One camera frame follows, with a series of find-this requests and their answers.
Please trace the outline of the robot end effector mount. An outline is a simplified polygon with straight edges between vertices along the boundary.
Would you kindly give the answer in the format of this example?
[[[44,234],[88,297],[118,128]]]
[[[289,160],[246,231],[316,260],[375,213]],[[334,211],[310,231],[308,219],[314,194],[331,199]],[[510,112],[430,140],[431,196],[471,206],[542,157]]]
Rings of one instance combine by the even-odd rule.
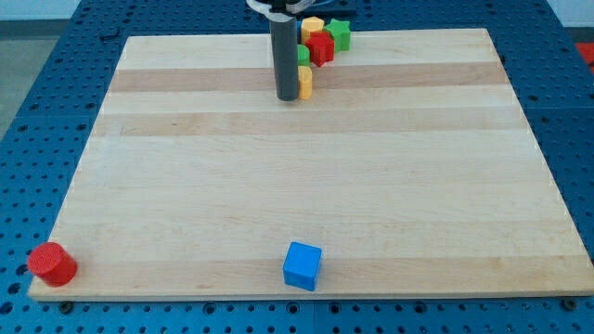
[[[246,0],[253,11],[270,21],[289,21],[316,3],[316,0]]]

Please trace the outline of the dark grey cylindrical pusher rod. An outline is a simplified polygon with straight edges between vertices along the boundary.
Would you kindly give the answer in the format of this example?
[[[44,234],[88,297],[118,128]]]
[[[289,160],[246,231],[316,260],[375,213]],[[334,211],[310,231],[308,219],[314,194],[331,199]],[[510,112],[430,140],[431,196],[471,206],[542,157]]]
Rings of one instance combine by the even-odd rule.
[[[296,19],[284,13],[272,13],[269,28],[277,98],[295,100],[299,92]]]

